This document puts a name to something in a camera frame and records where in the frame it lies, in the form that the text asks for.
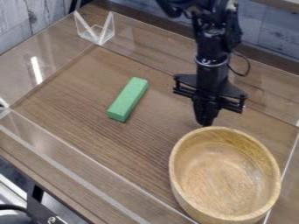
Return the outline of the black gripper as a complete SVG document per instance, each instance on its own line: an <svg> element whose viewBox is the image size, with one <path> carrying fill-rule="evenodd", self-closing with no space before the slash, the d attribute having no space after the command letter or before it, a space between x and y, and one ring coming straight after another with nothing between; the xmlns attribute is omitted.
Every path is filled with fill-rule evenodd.
<svg viewBox="0 0 299 224"><path fill-rule="evenodd" d="M229 83L225 60L217 63L196 59L196 66L196 74L179 73L173 76L172 91L191 99L196 122L201 126L211 126L221 109L243 112L248 95Z"/></svg>

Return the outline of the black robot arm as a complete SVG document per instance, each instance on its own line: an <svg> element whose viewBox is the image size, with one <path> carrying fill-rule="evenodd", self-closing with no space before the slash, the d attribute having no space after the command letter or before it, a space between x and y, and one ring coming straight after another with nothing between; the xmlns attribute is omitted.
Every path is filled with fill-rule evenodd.
<svg viewBox="0 0 299 224"><path fill-rule="evenodd" d="M207 127L225 109L240 113L248 94L229 82L229 56L241 41L239 0L156 0L171 18L191 20L197 45L196 73L176 74L172 91L192 101L196 122Z"/></svg>

